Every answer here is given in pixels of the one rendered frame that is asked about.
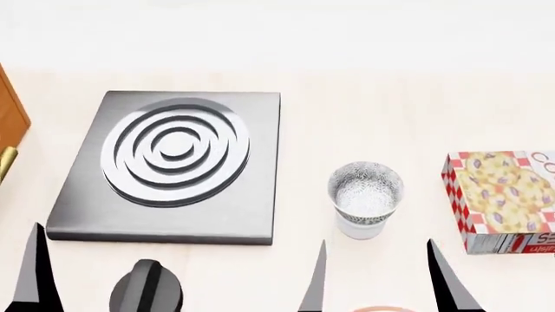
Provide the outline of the pink rimmed plate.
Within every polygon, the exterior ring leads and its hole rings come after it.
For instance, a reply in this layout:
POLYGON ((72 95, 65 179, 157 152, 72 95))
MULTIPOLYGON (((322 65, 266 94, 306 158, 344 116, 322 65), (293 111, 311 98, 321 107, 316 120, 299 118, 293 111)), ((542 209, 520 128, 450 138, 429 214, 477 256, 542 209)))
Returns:
POLYGON ((355 309, 352 312, 414 312, 411 309, 404 309, 396 306, 368 306, 355 309))

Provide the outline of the white ramekin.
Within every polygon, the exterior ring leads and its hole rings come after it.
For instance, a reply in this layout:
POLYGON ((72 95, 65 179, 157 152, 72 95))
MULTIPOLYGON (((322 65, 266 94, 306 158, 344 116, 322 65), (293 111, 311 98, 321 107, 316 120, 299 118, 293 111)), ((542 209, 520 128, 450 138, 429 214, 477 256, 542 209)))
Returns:
POLYGON ((382 220, 375 224, 356 224, 349 221, 346 217, 336 211, 336 225, 337 228, 345 236, 353 238, 355 240, 368 240, 378 236, 382 233, 382 230, 387 223, 387 220, 382 220))

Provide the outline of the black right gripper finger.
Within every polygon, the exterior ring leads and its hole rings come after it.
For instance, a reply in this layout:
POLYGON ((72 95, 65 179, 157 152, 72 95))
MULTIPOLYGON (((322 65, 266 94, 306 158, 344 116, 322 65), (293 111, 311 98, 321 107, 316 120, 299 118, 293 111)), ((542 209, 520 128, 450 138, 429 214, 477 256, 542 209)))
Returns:
POLYGON ((323 312, 323 296, 326 276, 327 248, 322 241, 310 284, 297 312, 323 312))
POLYGON ((455 275, 432 239, 427 242, 427 254, 438 312, 484 312, 455 275))

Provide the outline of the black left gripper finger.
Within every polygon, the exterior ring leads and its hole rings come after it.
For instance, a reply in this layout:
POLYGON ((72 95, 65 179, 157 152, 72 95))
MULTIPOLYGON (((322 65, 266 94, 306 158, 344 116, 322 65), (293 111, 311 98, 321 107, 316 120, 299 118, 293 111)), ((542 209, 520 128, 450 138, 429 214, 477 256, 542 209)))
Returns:
POLYGON ((11 312, 64 312, 39 223, 33 225, 26 243, 11 312))

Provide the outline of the grey patterned cup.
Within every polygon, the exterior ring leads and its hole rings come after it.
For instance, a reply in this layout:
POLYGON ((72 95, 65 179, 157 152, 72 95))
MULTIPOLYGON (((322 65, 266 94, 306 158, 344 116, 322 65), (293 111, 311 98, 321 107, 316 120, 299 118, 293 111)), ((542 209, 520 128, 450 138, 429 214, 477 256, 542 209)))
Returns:
POLYGON ((387 220, 402 201, 403 193, 401 176, 381 163, 348 163, 336 169, 328 181, 328 195, 336 212, 358 225, 387 220))

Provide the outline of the grey flat stove burner plate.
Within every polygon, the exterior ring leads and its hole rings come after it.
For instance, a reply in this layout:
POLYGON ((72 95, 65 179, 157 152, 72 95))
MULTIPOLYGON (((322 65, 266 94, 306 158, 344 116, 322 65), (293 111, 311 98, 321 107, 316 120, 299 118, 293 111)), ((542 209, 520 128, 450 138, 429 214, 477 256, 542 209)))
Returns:
POLYGON ((280 108, 279 93, 106 93, 48 236, 272 244, 280 108))

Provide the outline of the dark round stove knob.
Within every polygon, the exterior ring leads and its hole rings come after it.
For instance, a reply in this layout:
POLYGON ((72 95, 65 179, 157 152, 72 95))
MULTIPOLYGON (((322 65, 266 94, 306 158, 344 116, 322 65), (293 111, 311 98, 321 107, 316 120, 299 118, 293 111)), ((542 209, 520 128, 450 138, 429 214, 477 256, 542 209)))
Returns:
POLYGON ((114 286, 110 312, 180 312, 183 290, 171 270, 153 259, 141 259, 114 286))

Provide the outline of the red checkered cookie box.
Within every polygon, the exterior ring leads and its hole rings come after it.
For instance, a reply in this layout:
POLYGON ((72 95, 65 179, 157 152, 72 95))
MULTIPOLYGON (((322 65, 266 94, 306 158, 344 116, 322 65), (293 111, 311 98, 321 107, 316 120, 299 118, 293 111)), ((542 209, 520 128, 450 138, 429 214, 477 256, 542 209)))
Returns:
POLYGON ((449 153, 441 177, 467 254, 555 254, 555 151, 449 153))

